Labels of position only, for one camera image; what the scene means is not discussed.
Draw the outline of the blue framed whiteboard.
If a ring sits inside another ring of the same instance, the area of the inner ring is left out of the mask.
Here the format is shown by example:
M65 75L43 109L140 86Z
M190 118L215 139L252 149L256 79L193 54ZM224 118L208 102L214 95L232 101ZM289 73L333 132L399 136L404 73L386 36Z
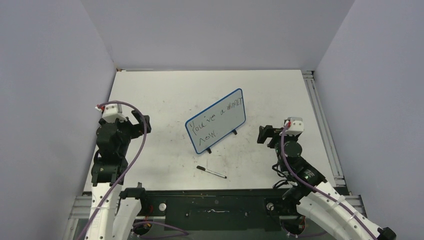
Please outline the blue framed whiteboard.
M196 154L209 151L247 120L244 94L237 88L188 119L184 126Z

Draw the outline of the white marker pen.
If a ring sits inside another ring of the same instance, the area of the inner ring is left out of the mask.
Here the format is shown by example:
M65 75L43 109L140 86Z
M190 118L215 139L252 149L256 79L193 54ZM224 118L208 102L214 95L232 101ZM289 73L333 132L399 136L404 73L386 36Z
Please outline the white marker pen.
M223 179L227 179L227 176L225 176L225 175L223 175L223 174L220 174L220 173L218 173L218 172L215 172L215 171L209 170L209 169L207 169L207 168L205 168L205 167L203 167L203 166L197 165L197 166L196 166L196 168L197 168L197 169L199 169L199 170L201 170L201 171L204 171L204 172L206 172L206 173L209 173L209 174L215 175L215 176L217 176L217 177L220 177L220 178L223 178Z

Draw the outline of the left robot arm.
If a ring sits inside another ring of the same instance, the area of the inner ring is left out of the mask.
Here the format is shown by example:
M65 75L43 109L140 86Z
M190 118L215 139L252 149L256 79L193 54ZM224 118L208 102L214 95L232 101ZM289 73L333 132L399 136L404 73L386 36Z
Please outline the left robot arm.
M137 124L132 124L123 112L105 107L99 128L91 168L91 208L82 240L125 240L128 238L136 216L149 210L145 189L122 189L124 172L129 168L126 154L132 139L151 132L150 117L132 110Z

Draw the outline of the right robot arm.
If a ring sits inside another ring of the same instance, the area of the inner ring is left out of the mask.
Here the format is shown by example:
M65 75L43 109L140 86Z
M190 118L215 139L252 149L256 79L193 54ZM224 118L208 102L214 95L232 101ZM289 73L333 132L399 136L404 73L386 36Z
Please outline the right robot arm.
M260 126L257 143L270 140L267 147L275 151L277 162L271 167L282 179L273 188L290 185L276 211L310 219L337 240L395 240L390 227L381 227L354 208L325 176L302 157L298 139L303 133L300 123L286 120L281 128Z

